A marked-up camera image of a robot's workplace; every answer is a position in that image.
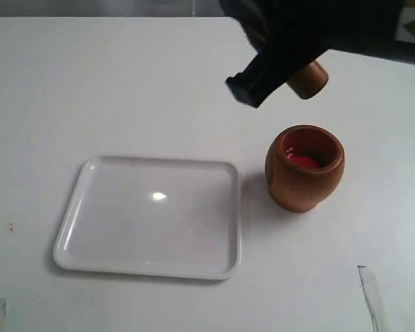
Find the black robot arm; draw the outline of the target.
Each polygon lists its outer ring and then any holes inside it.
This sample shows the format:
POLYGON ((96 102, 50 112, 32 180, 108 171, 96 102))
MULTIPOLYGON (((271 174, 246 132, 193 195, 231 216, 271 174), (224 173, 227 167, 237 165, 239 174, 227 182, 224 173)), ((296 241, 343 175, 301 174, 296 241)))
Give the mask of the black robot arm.
POLYGON ((299 98, 329 80, 317 62, 328 50, 415 64, 415 1, 220 1, 257 54, 225 81, 234 98, 257 108, 287 84, 299 98))

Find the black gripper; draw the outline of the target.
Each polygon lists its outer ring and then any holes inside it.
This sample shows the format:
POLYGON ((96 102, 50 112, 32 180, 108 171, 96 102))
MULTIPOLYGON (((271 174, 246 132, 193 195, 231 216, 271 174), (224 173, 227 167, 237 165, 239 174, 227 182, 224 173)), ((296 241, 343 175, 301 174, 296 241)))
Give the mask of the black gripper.
POLYGON ((400 1, 220 1, 257 55, 225 80, 253 108, 326 50, 400 61, 394 34, 400 1), (279 53, 265 51, 275 48, 279 53), (299 53, 293 57, 287 52, 299 53))

